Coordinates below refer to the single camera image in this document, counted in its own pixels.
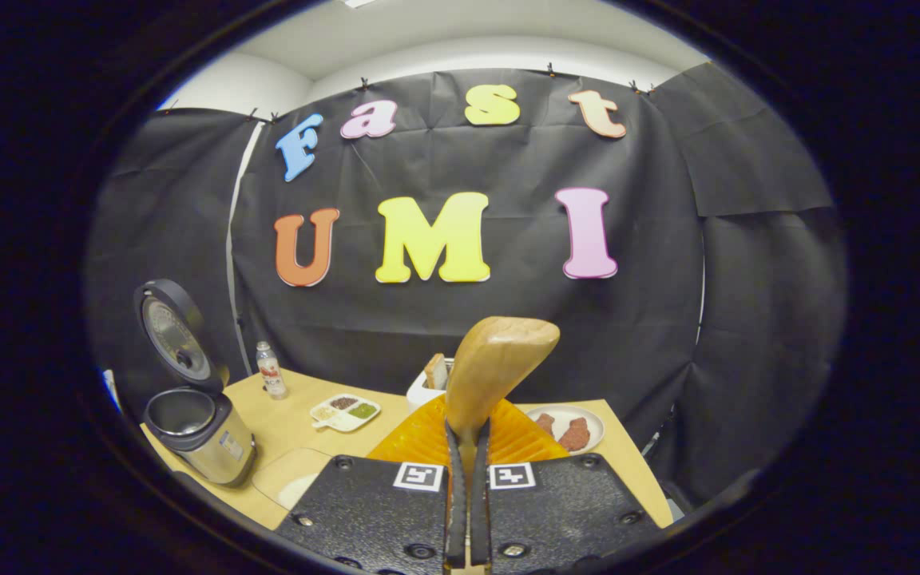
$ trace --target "foam letter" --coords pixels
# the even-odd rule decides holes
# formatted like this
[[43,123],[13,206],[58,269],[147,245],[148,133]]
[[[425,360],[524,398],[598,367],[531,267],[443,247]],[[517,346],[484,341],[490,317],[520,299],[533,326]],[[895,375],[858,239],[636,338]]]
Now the foam letter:
[[409,280],[410,269],[403,263],[406,248],[417,276],[428,280],[445,248],[446,262],[438,269],[439,277],[445,281],[487,280],[490,270],[482,261],[482,211],[488,206],[486,194],[454,193],[430,226],[413,197],[383,201],[379,214],[386,216],[386,247],[375,279],[383,284]]
[[357,106],[351,113],[353,119],[339,129],[339,135],[344,138],[354,139],[361,136],[379,138],[395,128],[393,116],[397,105],[394,101],[374,101]]
[[275,270],[286,284],[303,288],[325,280],[332,262],[332,222],[337,219],[336,208],[311,214],[311,223],[315,225],[315,257],[307,267],[296,263],[296,232],[303,225],[303,216],[285,216],[275,221]]
[[306,149],[314,149],[318,145],[318,133],[314,128],[321,123],[321,114],[312,113],[276,143],[276,149],[282,150],[282,159],[286,161],[287,182],[315,163],[314,154],[307,153]]
[[591,187],[567,187],[556,192],[556,200],[566,207],[570,225],[570,259],[563,264],[566,277],[615,276],[617,262],[609,257],[602,222],[602,206],[609,201],[609,194]]
[[567,96],[571,102],[581,105],[581,115],[585,117],[585,124],[600,136],[609,138],[622,138],[627,133],[623,124],[613,124],[609,120],[609,112],[616,112],[617,105],[612,101],[603,101],[602,96],[595,90],[585,90]]
[[463,113],[475,126],[512,124],[521,117],[521,106],[513,101],[516,97],[518,92],[505,84],[475,86],[467,90],[470,106]]

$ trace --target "rice cooker lid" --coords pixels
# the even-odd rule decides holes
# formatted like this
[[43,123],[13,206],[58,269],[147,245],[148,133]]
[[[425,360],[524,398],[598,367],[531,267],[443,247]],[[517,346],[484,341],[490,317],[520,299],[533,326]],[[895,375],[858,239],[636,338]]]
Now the rice cooker lid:
[[171,280],[151,280],[134,292],[140,327],[158,358],[184,385],[208,395],[222,393],[229,369],[216,363],[204,317],[193,299]]

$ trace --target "rice cooker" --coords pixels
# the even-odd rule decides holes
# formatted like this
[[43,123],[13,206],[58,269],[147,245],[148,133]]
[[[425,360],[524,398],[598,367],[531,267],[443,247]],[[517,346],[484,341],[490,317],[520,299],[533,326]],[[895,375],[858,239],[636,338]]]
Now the rice cooker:
[[152,397],[144,422],[158,442],[208,481],[236,486],[251,472],[255,438],[222,390],[229,369],[214,363],[204,317],[171,280],[153,280],[134,292],[144,335],[169,374],[182,385]]

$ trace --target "pink letter i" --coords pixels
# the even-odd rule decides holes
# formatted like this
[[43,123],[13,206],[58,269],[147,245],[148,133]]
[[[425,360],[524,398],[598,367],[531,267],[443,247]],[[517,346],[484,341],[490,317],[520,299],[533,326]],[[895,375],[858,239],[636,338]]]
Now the pink letter i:
[[602,206],[609,194],[592,187],[567,187],[556,192],[556,200],[566,207],[570,224],[570,259],[563,264],[563,273],[573,280],[615,276],[617,262],[609,257],[602,222]]

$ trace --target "wooden table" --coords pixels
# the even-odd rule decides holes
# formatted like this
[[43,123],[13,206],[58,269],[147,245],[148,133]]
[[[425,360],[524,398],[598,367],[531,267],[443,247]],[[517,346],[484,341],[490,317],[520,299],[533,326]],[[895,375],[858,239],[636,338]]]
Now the wooden table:
[[[368,455],[408,415],[406,397],[402,395],[326,382],[288,369],[284,369],[282,375],[289,388],[289,397],[284,400],[274,401],[269,398],[262,388],[260,374],[241,379],[227,386],[223,392],[233,401],[233,406],[248,429],[255,434],[258,448],[252,479],[240,487],[219,487],[204,480],[183,459],[158,443],[146,426],[141,424],[145,436],[169,469],[189,474],[222,502],[268,529],[276,528],[288,514],[288,510],[276,502],[282,486],[306,474],[318,473],[331,456],[344,454],[362,458]],[[376,401],[383,411],[355,432],[314,429],[311,426],[314,419],[309,415],[311,408],[339,393],[352,393]],[[540,405],[545,404],[522,403],[517,407],[528,411]],[[596,399],[572,401],[569,405],[584,407],[602,419],[605,423],[605,436],[592,452],[606,458],[659,527],[671,524],[672,513],[669,512],[661,488],[609,404],[604,399]]]

